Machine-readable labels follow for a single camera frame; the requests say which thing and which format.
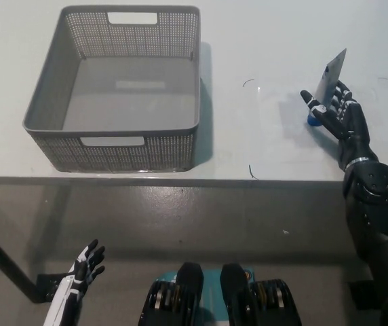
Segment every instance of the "black robotic arm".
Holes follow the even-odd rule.
[[[338,139],[338,165],[344,170],[346,218],[358,256],[372,273],[381,303],[381,325],[388,325],[388,165],[370,148],[361,105],[342,82],[325,108],[306,90],[301,96],[314,116]]]

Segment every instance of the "black mechanical part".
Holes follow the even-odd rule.
[[[282,280],[248,283],[238,264],[222,267],[222,297],[232,326],[301,326],[292,294]]]
[[[82,302],[78,302],[77,296],[70,294],[64,306],[63,317],[60,326],[77,326]]]
[[[231,326],[258,325],[254,297],[248,287],[247,276],[239,264],[226,264],[220,275],[222,298]]]
[[[357,310],[381,309],[373,280],[359,280],[348,283],[352,300]]]
[[[382,304],[388,298],[388,166],[356,164],[345,175],[344,195],[355,249],[370,267]]]
[[[345,171],[343,195],[348,228],[358,256],[372,273],[381,306],[381,325],[388,325],[388,166],[380,163],[371,150],[362,107],[348,87],[340,81],[334,95],[335,103],[340,104],[336,117],[318,107],[319,102],[307,91],[301,91],[315,117],[338,139],[338,165]]]
[[[138,326],[192,326],[202,289],[200,265],[184,263],[175,283],[157,280],[152,284]]]

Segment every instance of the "basket handle hole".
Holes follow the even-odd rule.
[[[108,12],[110,24],[142,24],[154,25],[158,23],[156,12]]]
[[[143,146],[144,137],[81,137],[81,142],[90,147]]]

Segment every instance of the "perforated basket wall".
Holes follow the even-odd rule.
[[[157,24],[115,25],[109,23],[107,12],[156,12]],[[51,163],[63,172],[189,170],[193,167],[197,126],[189,130],[144,134],[122,130],[66,132],[62,128],[81,60],[145,56],[198,62],[199,29],[199,11],[194,7],[77,6],[63,9],[24,127]],[[93,147],[81,141],[81,137],[138,136],[144,137],[144,145]]]

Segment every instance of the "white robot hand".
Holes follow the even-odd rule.
[[[81,301],[89,285],[104,272],[94,268],[104,260],[105,247],[93,251],[98,241],[93,240],[76,258],[71,269],[60,282],[43,326],[74,326],[81,313]]]

